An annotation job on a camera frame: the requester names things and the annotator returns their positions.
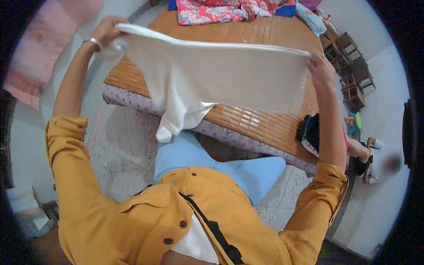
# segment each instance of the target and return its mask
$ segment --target bamboo mat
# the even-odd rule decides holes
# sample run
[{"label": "bamboo mat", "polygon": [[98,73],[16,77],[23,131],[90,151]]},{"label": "bamboo mat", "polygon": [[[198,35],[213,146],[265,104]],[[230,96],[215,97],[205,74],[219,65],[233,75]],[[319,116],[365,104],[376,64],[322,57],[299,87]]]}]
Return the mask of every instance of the bamboo mat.
[{"label": "bamboo mat", "polygon": [[[176,10],[170,12],[165,10],[149,28],[183,40],[270,44],[322,51],[320,40],[296,17],[273,16],[255,18],[252,22],[179,26]],[[150,97],[143,76],[126,56],[112,69],[104,83]],[[205,119],[316,164],[317,158],[306,151],[295,137],[298,124],[304,116],[317,112],[315,89],[309,77],[304,101],[297,114],[269,114],[246,108],[217,105],[209,111]]]}]

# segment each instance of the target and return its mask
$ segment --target pink towel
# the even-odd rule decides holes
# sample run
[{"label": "pink towel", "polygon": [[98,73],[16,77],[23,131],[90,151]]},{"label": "pink towel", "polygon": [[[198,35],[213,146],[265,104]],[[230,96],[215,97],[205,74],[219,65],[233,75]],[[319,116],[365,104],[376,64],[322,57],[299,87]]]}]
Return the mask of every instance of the pink towel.
[{"label": "pink towel", "polygon": [[76,29],[102,5],[103,0],[47,0],[15,50],[4,89],[38,110],[57,58]]}]

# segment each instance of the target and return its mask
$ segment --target hand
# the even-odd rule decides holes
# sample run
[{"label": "hand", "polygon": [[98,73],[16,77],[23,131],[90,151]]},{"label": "hand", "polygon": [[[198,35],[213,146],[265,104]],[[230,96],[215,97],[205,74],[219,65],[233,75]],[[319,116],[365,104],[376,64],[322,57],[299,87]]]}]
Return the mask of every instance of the hand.
[{"label": "hand", "polygon": [[125,35],[115,29],[115,25],[118,23],[129,23],[128,20],[122,17],[109,16],[105,17],[100,21],[99,25],[91,33],[90,38],[94,38],[101,42],[102,45],[108,45],[112,40],[117,37]]},{"label": "hand", "polygon": [[336,71],[325,56],[317,51],[311,52],[307,66],[312,75],[315,90],[333,89]]}]

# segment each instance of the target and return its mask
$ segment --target white towel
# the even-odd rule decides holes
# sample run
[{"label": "white towel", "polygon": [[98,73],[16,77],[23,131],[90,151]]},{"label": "white towel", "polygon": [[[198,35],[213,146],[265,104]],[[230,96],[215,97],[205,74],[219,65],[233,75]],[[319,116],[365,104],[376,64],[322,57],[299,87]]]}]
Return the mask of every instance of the white towel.
[{"label": "white towel", "polygon": [[[160,142],[196,127],[216,103],[288,114],[302,105],[306,51],[183,41],[133,24],[116,28],[130,34],[111,47],[125,51],[155,106],[166,109],[156,134]],[[110,52],[104,50],[103,56]]]}]

